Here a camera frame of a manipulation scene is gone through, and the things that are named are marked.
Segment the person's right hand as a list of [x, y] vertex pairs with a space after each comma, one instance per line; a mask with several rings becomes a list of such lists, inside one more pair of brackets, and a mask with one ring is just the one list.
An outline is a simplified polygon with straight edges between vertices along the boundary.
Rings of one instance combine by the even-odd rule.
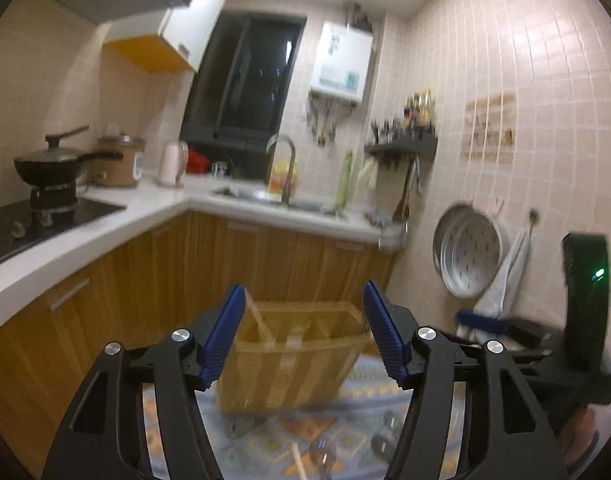
[[569, 474], [573, 474], [592, 453], [598, 439], [596, 412], [593, 408], [578, 410], [564, 425], [557, 445]]

